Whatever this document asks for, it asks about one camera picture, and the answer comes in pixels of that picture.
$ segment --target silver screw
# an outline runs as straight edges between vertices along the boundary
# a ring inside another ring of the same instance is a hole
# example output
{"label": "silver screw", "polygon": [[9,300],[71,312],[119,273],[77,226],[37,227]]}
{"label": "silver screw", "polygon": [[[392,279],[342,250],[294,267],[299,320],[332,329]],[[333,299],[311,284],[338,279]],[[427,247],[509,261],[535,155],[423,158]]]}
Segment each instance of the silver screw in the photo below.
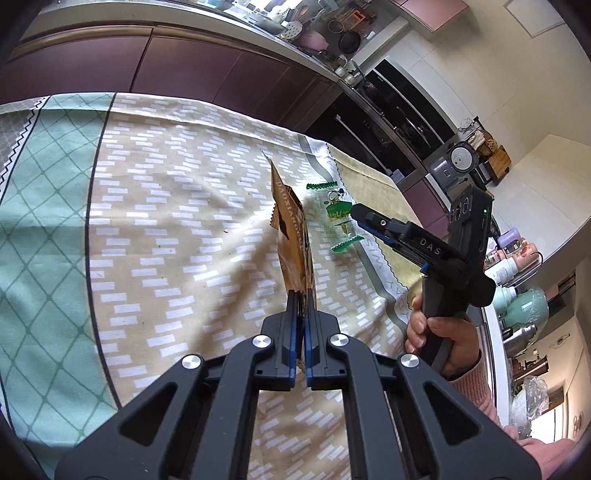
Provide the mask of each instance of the silver screw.
{"label": "silver screw", "polygon": [[418,365],[418,357],[411,353],[407,353],[406,355],[402,356],[400,363],[402,363],[406,368],[414,368]]}
{"label": "silver screw", "polygon": [[187,355],[181,361],[183,366],[188,370],[194,370],[195,368],[199,368],[201,366],[201,357],[198,355]]}
{"label": "silver screw", "polygon": [[332,337],[330,337],[330,343],[334,346],[345,346],[349,343],[349,337],[342,333],[335,333]]}
{"label": "silver screw", "polygon": [[257,348],[266,348],[271,344],[271,337],[267,335],[257,335],[252,339],[252,344]]}

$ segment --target mint green container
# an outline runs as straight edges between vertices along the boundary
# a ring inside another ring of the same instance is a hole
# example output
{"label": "mint green container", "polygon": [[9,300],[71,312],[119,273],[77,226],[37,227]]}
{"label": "mint green container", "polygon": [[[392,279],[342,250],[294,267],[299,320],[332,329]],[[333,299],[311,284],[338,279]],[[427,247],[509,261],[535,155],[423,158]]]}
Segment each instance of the mint green container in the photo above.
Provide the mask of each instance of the mint green container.
{"label": "mint green container", "polygon": [[550,312],[548,301],[541,288],[532,288],[511,302],[505,314],[505,327],[511,327],[517,323],[533,323],[538,332],[545,325]]}

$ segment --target wooden cutting board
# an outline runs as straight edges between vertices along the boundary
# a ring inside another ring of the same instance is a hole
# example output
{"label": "wooden cutting board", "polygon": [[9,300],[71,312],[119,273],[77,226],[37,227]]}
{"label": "wooden cutting board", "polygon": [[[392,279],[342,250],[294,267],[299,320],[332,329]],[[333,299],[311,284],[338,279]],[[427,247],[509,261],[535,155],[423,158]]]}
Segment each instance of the wooden cutting board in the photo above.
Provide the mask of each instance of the wooden cutting board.
{"label": "wooden cutting board", "polygon": [[495,183],[509,173],[511,168],[511,159],[502,145],[494,152],[485,163],[486,169]]}

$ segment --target human hand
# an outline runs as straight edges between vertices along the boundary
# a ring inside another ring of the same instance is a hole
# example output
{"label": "human hand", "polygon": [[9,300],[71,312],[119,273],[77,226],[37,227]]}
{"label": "human hand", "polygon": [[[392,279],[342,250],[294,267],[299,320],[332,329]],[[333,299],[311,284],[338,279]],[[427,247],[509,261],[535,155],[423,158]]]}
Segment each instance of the human hand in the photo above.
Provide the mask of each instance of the human hand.
{"label": "human hand", "polygon": [[452,317],[433,317],[427,319],[421,311],[423,294],[413,300],[413,312],[408,321],[404,347],[408,353],[418,355],[427,341],[427,331],[450,338],[454,344],[449,359],[441,371],[444,377],[458,377],[471,370],[480,358],[480,344],[476,327],[464,319]]}

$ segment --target white bottle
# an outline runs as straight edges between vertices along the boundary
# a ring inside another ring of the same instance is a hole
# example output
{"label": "white bottle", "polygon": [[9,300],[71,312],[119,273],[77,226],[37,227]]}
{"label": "white bottle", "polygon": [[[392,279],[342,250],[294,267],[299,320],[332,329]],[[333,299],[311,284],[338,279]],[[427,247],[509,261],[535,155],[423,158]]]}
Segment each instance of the white bottle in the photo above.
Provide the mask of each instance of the white bottle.
{"label": "white bottle", "polygon": [[485,270],[484,275],[492,278],[497,285],[503,285],[515,277],[518,271],[515,260],[509,257]]}
{"label": "white bottle", "polygon": [[516,297],[517,290],[515,287],[497,287],[495,290],[495,297],[492,299],[492,306],[495,308],[495,312],[499,315],[503,315]]}

